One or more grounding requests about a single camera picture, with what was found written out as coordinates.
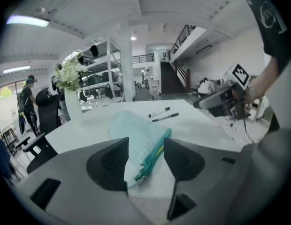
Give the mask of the white wall air conditioner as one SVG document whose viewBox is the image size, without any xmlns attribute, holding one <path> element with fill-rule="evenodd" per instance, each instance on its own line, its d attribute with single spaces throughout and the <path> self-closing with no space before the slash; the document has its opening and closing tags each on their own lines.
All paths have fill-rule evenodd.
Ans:
<svg viewBox="0 0 291 225">
<path fill-rule="evenodd" d="M 213 47 L 212 45 L 206 45 L 205 47 L 196 51 L 195 54 L 198 55 L 198 54 L 204 53 L 204 52 L 208 51 L 209 49 L 211 49 L 212 47 Z"/>
</svg>

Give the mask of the white pen with black cap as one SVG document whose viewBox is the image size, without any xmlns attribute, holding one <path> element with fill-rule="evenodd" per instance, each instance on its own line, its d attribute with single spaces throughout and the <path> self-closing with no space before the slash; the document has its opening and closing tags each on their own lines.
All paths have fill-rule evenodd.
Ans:
<svg viewBox="0 0 291 225">
<path fill-rule="evenodd" d="M 148 118 L 153 118 L 153 117 L 155 117 L 155 116 L 157 116 L 157 115 L 159 115 L 159 114 L 161 114 L 161 113 L 164 113 L 164 112 L 166 112 L 166 111 L 168 111 L 168 110 L 170 110 L 170 107 L 166 107 L 166 108 L 160 109 L 160 110 L 158 110 L 158 111 L 155 111 L 155 112 L 153 112 L 153 113 L 150 113 L 150 114 L 148 115 Z"/>
</svg>

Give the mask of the black metal frame stand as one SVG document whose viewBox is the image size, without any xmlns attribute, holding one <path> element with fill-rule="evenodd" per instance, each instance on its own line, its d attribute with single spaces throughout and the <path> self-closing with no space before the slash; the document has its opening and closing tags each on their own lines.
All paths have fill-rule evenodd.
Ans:
<svg viewBox="0 0 291 225">
<path fill-rule="evenodd" d="M 10 155 L 14 156 L 17 153 L 17 144 L 19 142 L 17 136 L 15 135 L 13 129 L 9 128 L 1 135 L 2 140 L 5 142 L 6 148 Z"/>
</svg>

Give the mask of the ceiling tube light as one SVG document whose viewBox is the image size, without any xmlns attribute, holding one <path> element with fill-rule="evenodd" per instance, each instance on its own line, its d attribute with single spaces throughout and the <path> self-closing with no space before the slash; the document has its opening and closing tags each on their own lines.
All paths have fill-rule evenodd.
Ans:
<svg viewBox="0 0 291 225">
<path fill-rule="evenodd" d="M 14 73 L 18 71 L 28 70 L 28 69 L 30 69 L 30 66 L 14 67 L 14 68 L 5 69 L 3 71 L 3 74 L 9 74 L 9 73 Z"/>
<path fill-rule="evenodd" d="M 6 22 L 6 25 L 10 24 L 24 24 L 38 27 L 47 27 L 49 25 L 49 21 L 31 16 L 12 15 L 8 18 Z"/>
</svg>

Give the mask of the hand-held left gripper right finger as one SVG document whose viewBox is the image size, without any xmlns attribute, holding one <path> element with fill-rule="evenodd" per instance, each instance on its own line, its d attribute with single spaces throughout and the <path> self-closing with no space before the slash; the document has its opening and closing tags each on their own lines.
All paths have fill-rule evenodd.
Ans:
<svg viewBox="0 0 291 225">
<path fill-rule="evenodd" d="M 164 158 L 175 178 L 168 220 L 233 220 L 251 146 L 229 151 L 178 139 L 164 142 Z"/>
</svg>

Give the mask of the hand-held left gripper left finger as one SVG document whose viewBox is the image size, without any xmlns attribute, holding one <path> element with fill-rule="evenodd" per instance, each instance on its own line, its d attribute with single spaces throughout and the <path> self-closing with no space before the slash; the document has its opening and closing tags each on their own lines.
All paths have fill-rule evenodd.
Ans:
<svg viewBox="0 0 291 225">
<path fill-rule="evenodd" d="M 49 199 L 46 211 L 128 211 L 128 146 L 123 138 L 64 152 L 17 187 L 35 202 Z"/>
</svg>

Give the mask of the black stair railing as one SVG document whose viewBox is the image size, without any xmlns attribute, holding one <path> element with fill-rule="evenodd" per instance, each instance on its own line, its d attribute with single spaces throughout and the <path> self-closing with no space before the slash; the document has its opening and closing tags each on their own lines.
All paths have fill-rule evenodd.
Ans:
<svg viewBox="0 0 291 225">
<path fill-rule="evenodd" d="M 177 52 L 177 50 L 181 47 L 183 42 L 190 36 L 190 34 L 194 31 L 196 26 L 193 25 L 185 25 L 173 44 L 172 48 L 168 52 L 168 59 L 171 60 L 171 56 Z"/>
</svg>

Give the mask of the white counter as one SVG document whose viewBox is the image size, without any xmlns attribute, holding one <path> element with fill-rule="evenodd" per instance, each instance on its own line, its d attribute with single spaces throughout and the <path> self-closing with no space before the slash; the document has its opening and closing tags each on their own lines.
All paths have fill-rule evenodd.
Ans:
<svg viewBox="0 0 291 225">
<path fill-rule="evenodd" d="M 150 79 L 150 81 L 149 81 L 149 90 L 150 90 L 150 93 L 153 96 L 156 96 L 156 95 L 160 94 L 159 88 L 160 88 L 159 80 Z"/>
</svg>

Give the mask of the black office chair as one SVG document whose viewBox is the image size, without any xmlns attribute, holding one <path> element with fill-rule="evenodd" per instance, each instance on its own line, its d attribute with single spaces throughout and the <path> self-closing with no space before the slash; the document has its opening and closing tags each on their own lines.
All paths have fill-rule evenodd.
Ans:
<svg viewBox="0 0 291 225">
<path fill-rule="evenodd" d="M 46 87 L 37 94 L 36 102 L 41 134 L 31 142 L 28 142 L 30 137 L 27 136 L 16 145 L 23 152 L 30 152 L 34 156 L 34 159 L 30 161 L 26 168 L 28 174 L 57 155 L 57 152 L 47 141 L 46 135 L 61 125 L 58 116 L 59 95 L 52 95 Z"/>
</svg>

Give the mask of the white vase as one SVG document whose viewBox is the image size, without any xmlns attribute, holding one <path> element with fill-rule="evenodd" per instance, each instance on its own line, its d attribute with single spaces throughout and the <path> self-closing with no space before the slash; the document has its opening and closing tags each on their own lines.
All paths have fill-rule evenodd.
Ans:
<svg viewBox="0 0 291 225">
<path fill-rule="evenodd" d="M 64 93 L 66 107 L 72 123 L 76 126 L 81 126 L 83 124 L 83 112 L 77 92 L 65 89 Z"/>
</svg>

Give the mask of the white flower bouquet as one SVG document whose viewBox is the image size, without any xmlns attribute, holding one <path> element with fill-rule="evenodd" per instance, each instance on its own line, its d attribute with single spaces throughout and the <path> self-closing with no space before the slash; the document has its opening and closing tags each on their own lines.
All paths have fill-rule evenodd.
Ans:
<svg viewBox="0 0 291 225">
<path fill-rule="evenodd" d="M 55 69 L 59 89 L 76 91 L 79 88 L 81 77 L 89 74 L 87 66 L 81 64 L 79 58 L 82 57 L 75 56 L 68 59 L 61 65 L 61 69 Z"/>
</svg>

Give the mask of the white wristband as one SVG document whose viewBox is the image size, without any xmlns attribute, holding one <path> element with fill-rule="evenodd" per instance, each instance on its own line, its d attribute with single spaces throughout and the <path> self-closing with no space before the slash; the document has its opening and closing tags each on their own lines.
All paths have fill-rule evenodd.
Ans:
<svg viewBox="0 0 291 225">
<path fill-rule="evenodd" d="M 255 87 L 250 83 L 245 90 L 245 101 L 250 104 L 256 99 Z"/>
</svg>

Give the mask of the glass window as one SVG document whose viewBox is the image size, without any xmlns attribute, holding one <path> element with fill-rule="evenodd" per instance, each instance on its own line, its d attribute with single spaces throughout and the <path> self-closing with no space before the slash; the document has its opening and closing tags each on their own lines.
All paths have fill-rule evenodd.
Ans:
<svg viewBox="0 0 291 225">
<path fill-rule="evenodd" d="M 23 81 L 0 87 L 0 135 L 17 127 L 17 95 L 23 88 Z"/>
</svg>

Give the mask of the light blue fabric pouch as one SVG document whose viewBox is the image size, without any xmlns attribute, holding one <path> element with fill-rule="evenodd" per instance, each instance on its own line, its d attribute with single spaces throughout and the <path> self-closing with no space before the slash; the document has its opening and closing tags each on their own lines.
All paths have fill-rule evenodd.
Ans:
<svg viewBox="0 0 291 225">
<path fill-rule="evenodd" d="M 172 136 L 172 129 L 122 110 L 113 116 L 109 134 L 112 139 L 129 139 L 129 158 L 125 166 L 124 180 L 128 187 L 133 187 L 152 173 L 157 160 L 164 152 L 164 139 Z"/>
</svg>

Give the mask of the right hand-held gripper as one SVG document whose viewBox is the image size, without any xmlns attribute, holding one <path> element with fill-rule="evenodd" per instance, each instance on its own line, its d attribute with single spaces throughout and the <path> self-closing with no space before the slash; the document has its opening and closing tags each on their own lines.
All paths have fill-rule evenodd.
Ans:
<svg viewBox="0 0 291 225">
<path fill-rule="evenodd" d="M 232 65 L 219 80 L 217 92 L 195 101 L 194 108 L 210 109 L 221 105 L 231 117 L 237 120 L 246 118 L 245 94 L 250 78 L 241 65 Z"/>
</svg>

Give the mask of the person's right forearm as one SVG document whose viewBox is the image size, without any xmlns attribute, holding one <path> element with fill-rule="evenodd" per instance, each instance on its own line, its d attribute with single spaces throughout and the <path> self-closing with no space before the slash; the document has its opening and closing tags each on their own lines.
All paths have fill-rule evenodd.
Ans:
<svg viewBox="0 0 291 225">
<path fill-rule="evenodd" d="M 255 87 L 256 99 L 264 96 L 279 75 L 278 63 L 275 57 L 271 57 L 263 72 L 250 83 Z"/>
</svg>

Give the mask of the black metal balcony railing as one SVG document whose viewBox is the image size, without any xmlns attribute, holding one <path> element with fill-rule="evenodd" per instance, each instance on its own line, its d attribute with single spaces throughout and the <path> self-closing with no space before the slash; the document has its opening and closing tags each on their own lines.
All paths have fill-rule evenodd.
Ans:
<svg viewBox="0 0 291 225">
<path fill-rule="evenodd" d="M 133 64 L 148 63 L 148 62 L 154 62 L 154 54 L 153 53 L 132 57 Z"/>
</svg>

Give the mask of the dark wooden staircase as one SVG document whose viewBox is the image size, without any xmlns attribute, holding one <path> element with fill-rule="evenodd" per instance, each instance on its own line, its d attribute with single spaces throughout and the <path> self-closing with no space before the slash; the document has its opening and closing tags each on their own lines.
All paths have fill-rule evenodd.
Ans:
<svg viewBox="0 0 291 225">
<path fill-rule="evenodd" d="M 190 93 L 191 71 L 186 71 L 176 62 L 161 62 L 161 93 L 163 95 Z"/>
</svg>

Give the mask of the person's black printed t-shirt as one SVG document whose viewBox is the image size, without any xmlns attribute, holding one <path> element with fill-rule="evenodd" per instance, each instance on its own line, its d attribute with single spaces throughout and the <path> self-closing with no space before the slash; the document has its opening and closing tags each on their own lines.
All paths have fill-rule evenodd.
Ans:
<svg viewBox="0 0 291 225">
<path fill-rule="evenodd" d="M 291 59 L 291 30 L 271 0 L 246 0 L 258 24 L 264 52 L 277 60 L 281 74 Z"/>
</svg>

